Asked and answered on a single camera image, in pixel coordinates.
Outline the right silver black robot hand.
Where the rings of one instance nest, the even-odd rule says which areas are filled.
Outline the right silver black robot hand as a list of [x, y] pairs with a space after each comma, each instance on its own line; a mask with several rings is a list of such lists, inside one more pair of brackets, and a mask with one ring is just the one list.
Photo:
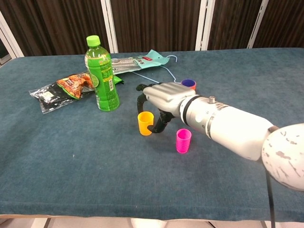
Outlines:
[[183, 118], [182, 103], [198, 96], [195, 90], [174, 82], [140, 84], [136, 90], [142, 92], [137, 98], [138, 113], [143, 112], [143, 104], [146, 101], [152, 103], [160, 111], [156, 124], [147, 127], [152, 133], [163, 132], [167, 124], [175, 117]]

